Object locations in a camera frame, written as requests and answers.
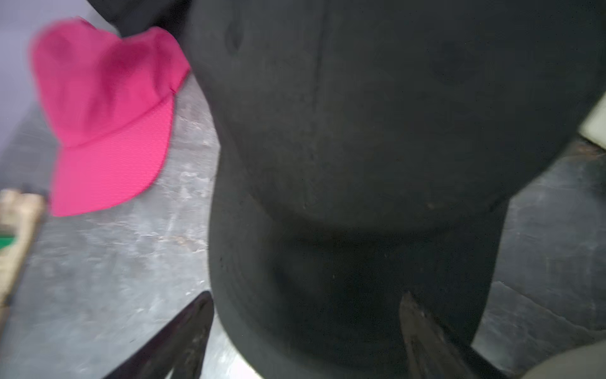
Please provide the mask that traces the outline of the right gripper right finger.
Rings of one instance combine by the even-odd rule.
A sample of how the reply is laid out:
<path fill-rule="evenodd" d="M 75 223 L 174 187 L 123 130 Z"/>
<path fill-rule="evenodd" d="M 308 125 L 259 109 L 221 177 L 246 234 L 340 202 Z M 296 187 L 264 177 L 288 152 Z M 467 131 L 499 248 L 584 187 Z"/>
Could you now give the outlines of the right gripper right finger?
<path fill-rule="evenodd" d="M 407 292 L 399 320 L 410 378 L 505 378 L 488 360 L 462 341 Z"/>

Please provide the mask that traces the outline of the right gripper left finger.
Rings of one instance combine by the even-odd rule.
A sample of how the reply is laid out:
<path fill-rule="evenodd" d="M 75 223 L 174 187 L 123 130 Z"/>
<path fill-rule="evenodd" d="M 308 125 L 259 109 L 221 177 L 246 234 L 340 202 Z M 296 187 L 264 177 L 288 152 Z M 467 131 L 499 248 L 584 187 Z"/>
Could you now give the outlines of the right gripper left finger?
<path fill-rule="evenodd" d="M 201 377 L 214 312 L 211 292 L 200 293 L 150 341 L 106 377 Z"/>

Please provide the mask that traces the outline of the plain black cap front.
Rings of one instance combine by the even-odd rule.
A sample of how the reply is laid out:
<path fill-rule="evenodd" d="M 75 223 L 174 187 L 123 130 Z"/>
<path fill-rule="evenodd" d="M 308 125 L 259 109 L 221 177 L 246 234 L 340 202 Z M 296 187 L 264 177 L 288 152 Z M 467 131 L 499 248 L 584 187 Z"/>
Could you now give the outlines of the plain black cap front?
<path fill-rule="evenodd" d="M 219 319 L 265 378 L 404 378 L 406 292 L 466 343 L 508 204 L 604 91 L 603 1 L 94 1 L 174 35 L 221 145 Z"/>

